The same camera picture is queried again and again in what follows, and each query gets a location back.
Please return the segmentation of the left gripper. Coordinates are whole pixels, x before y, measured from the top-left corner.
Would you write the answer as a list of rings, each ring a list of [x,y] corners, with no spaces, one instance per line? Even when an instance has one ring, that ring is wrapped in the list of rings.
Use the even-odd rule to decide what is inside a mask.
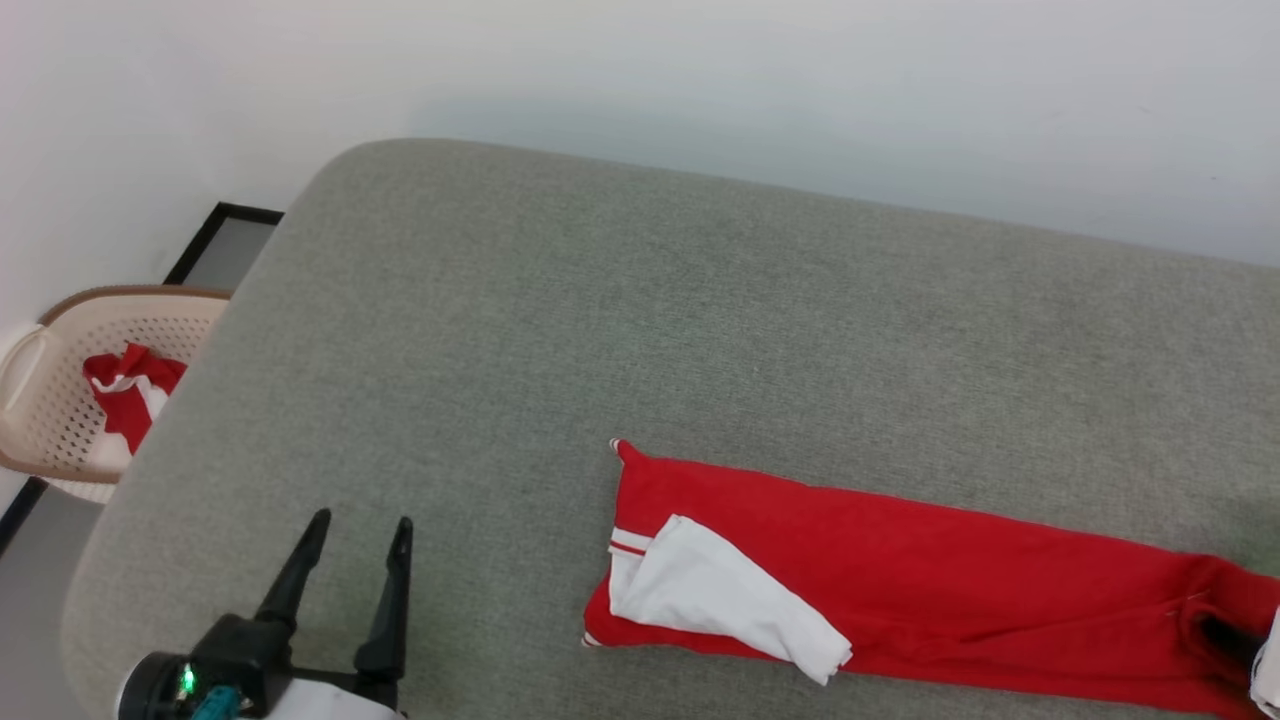
[[[402,516],[387,555],[387,579],[351,673],[297,667],[291,638],[323,555],[332,510],[317,510],[259,605],[253,620],[220,618],[186,655],[152,652],[118,694],[120,719],[401,719],[413,523]]]

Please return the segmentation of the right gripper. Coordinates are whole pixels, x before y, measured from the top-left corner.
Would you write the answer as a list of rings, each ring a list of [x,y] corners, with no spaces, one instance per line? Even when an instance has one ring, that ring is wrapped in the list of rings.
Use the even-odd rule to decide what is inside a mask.
[[[1280,610],[1266,638],[1251,634],[1219,616],[1199,616],[1197,637],[1215,676],[1222,682],[1251,682],[1249,697],[1262,714],[1279,714]]]

